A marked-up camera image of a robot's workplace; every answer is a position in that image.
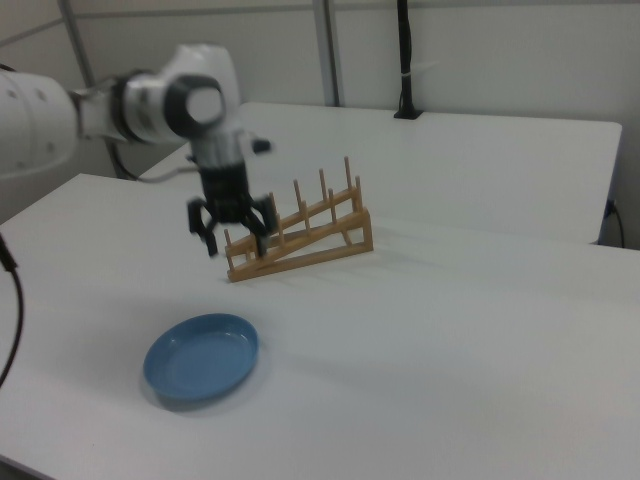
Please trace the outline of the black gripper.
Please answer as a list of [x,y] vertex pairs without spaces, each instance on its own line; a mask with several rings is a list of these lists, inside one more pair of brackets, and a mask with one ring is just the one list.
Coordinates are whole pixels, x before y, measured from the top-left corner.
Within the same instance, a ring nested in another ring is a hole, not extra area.
[[257,255],[266,255],[268,242],[276,231],[276,208],[270,196],[251,198],[244,163],[200,171],[205,200],[194,198],[187,204],[189,231],[206,245],[208,255],[218,254],[214,229],[220,224],[241,224],[256,240]]

